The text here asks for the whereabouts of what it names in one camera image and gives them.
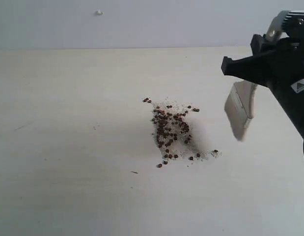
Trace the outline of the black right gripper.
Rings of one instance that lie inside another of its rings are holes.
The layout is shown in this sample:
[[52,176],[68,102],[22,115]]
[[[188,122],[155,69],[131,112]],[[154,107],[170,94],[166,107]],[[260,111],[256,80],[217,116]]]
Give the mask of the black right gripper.
[[223,57],[224,76],[267,86],[279,103],[304,102],[304,39],[285,37],[269,41],[254,34],[252,56],[233,60]]

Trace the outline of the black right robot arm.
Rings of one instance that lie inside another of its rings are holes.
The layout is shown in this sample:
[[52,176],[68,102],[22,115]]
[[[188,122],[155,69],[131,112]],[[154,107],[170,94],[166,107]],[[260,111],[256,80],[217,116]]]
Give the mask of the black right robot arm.
[[304,140],[304,39],[282,38],[270,42],[255,34],[252,56],[233,60],[224,57],[225,76],[239,78],[227,97],[224,111],[234,137],[244,139],[254,117],[257,86],[268,88]]

